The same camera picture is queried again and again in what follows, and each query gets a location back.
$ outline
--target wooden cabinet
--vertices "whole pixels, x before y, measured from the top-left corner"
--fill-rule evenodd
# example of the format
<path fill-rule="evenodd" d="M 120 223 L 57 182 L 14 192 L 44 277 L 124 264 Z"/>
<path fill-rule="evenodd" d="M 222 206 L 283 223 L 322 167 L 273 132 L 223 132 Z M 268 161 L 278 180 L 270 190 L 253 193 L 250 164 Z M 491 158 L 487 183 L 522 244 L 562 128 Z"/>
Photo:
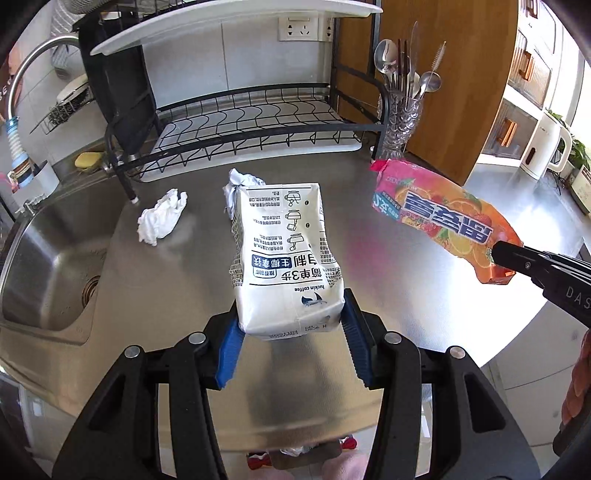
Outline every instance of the wooden cabinet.
<path fill-rule="evenodd" d="M 519 10 L 526 17 L 538 18 L 540 0 L 519 0 Z"/>
<path fill-rule="evenodd" d="M 420 32 L 417 71 L 430 68 L 447 41 L 439 68 L 441 89 L 427 94 L 408 150 L 463 185 L 491 130 L 509 76 L 517 34 L 518 0 L 382 0 L 380 38 L 409 38 L 415 20 Z M 339 60 L 365 70 L 371 19 L 340 20 Z M 338 87 L 368 105 L 377 90 L 345 74 Z M 345 118 L 360 121 L 346 107 Z"/>
<path fill-rule="evenodd" d="M 508 84 L 538 108 L 544 106 L 552 70 L 527 38 L 517 31 Z"/>
<path fill-rule="evenodd" d="M 519 160 L 538 121 L 503 99 L 482 153 Z"/>

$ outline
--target kettle handle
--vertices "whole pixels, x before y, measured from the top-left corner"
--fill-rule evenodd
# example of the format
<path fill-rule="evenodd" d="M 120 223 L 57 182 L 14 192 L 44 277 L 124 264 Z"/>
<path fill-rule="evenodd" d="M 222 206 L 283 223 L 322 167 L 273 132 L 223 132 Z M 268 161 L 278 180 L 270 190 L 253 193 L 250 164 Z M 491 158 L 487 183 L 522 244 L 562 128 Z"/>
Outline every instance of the kettle handle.
<path fill-rule="evenodd" d="M 548 164 L 548 169 L 555 172 L 561 172 L 564 170 L 566 161 L 569 159 L 570 151 L 573 148 L 573 137 L 570 136 L 570 132 L 564 127 L 564 125 L 560 125 L 560 138 L 564 140 L 564 151 L 562 152 L 560 161 L 557 164 Z"/>

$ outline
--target pink fabric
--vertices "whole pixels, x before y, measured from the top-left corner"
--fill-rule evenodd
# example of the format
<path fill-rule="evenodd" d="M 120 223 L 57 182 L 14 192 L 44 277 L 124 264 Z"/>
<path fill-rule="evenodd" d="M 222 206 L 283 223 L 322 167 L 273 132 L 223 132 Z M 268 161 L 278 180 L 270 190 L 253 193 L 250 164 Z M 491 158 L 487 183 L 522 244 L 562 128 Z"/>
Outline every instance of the pink fabric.
<path fill-rule="evenodd" d="M 294 480 L 294 476 L 287 470 L 264 466 L 257 470 L 249 470 L 248 480 Z"/>
<path fill-rule="evenodd" d="M 352 450 L 343 452 L 322 465 L 323 480 L 362 480 L 368 467 L 369 457 Z"/>

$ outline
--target yellow sponge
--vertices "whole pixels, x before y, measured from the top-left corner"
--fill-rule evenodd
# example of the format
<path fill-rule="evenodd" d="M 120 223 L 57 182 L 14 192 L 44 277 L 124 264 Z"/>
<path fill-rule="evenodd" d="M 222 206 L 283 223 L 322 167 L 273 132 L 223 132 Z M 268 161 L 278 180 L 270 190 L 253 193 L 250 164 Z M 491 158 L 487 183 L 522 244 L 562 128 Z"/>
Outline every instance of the yellow sponge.
<path fill-rule="evenodd" d="M 102 156 L 100 152 L 84 152 L 78 155 L 74 165 L 76 168 L 91 168 L 100 162 Z"/>

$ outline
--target utensil holder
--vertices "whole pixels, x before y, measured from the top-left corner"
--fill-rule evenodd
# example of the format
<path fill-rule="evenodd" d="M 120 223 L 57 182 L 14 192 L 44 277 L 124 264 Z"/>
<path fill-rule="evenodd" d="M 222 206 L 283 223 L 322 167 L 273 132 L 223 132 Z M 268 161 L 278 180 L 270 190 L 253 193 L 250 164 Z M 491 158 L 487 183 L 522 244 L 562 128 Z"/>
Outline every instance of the utensil holder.
<path fill-rule="evenodd" d="M 384 144 L 377 158 L 402 158 L 404 147 L 414 133 L 421 114 L 423 99 L 407 99 L 400 91 L 391 90 L 390 115 L 384 132 Z M 381 104 L 378 102 L 378 116 L 381 115 Z"/>

